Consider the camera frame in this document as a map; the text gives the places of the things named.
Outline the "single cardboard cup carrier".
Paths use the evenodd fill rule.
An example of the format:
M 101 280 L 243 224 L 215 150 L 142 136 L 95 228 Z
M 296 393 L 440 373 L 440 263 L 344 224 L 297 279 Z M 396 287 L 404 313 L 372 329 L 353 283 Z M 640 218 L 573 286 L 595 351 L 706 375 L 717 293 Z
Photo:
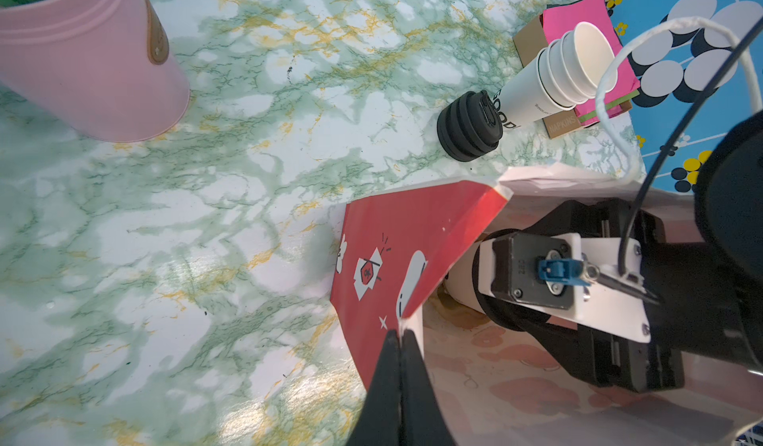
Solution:
M 472 331 L 490 323 L 490 319 L 485 314 L 456 301 L 443 285 L 438 286 L 429 300 L 435 311 L 457 328 Z

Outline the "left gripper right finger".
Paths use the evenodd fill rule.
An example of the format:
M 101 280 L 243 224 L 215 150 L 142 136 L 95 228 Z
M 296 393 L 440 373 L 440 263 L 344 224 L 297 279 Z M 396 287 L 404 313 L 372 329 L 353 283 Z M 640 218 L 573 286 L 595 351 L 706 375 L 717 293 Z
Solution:
M 411 330 L 401 340 L 401 444 L 455 445 Z

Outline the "white paper coffee cup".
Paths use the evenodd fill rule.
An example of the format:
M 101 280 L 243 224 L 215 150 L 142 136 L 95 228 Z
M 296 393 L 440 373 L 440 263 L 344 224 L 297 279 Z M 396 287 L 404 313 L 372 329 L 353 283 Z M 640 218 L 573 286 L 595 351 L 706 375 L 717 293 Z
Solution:
M 481 252 L 480 243 L 474 243 L 453 265 L 444 280 L 446 291 L 459 303 L 468 306 L 480 313 L 483 309 L 475 294 L 472 270 L 473 262 L 477 261 L 477 289 L 480 294 L 494 298 L 491 284 L 495 279 L 496 265 L 495 255 L 491 247 L 486 253 Z

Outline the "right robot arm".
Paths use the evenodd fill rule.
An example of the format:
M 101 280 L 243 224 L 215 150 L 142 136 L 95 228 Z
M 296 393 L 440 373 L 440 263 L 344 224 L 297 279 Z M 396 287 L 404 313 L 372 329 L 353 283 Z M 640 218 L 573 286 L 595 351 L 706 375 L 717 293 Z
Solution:
M 695 185 L 699 243 L 664 243 L 657 217 L 636 227 L 645 289 L 607 283 L 645 309 L 650 340 L 601 328 L 554 326 L 527 305 L 488 304 L 491 318 L 527 332 L 572 376 L 631 392 L 679 390 L 682 356 L 762 368 L 762 118 L 738 124 L 701 165 Z

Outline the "red white paper bag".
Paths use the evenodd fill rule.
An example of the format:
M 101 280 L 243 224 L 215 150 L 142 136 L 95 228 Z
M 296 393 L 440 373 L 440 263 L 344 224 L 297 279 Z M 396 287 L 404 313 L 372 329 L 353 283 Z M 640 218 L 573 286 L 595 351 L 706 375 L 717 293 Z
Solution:
M 671 134 L 677 141 L 734 66 L 746 77 L 752 114 L 762 118 L 762 94 L 749 46 L 760 24 L 739 38 L 726 32 L 730 52 Z M 348 205 L 331 301 L 355 366 L 368 391 L 387 332 L 415 333 L 429 380 L 455 445 L 732 445 L 762 426 L 762 368 L 682 356 L 679 390 L 637 394 L 600 388 L 569 374 L 529 333 L 496 323 L 472 331 L 445 321 L 430 296 L 474 243 L 525 231 L 568 201 L 587 206 L 621 200 L 618 275 L 627 275 L 627 241 L 640 211 L 661 219 L 666 243 L 699 243 L 695 185 L 685 196 L 656 193 L 657 171 L 642 174 L 628 150 L 627 174 L 609 180 L 584 171 L 526 175 L 512 181 L 459 180 L 420 185 Z

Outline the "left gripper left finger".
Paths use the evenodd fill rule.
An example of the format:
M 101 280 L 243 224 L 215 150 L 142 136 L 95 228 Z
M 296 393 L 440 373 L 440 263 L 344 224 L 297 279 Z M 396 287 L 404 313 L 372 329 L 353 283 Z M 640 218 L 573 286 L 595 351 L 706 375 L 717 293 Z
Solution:
M 348 446 L 403 445 L 401 419 L 401 344 L 387 332 L 371 385 Z

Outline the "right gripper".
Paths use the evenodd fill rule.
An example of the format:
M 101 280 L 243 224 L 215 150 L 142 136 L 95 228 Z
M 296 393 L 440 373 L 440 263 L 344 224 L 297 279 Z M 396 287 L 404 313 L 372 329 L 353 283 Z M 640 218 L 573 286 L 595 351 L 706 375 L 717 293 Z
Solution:
M 538 264 L 555 250 L 562 260 L 571 244 L 560 239 L 573 227 L 584 240 L 606 245 L 629 211 L 621 200 L 587 206 L 568 201 L 538 223 L 512 232 L 512 327 L 533 336 L 574 378 L 592 386 L 618 386 L 637 394 L 678 390 L 685 384 L 684 352 L 741 366 L 762 366 L 762 282 L 719 257 L 707 243 L 665 241 L 661 219 L 640 211 L 633 239 L 646 273 L 644 308 L 649 341 L 642 343 L 579 325 L 550 324 L 550 315 L 528 304 L 540 287 Z

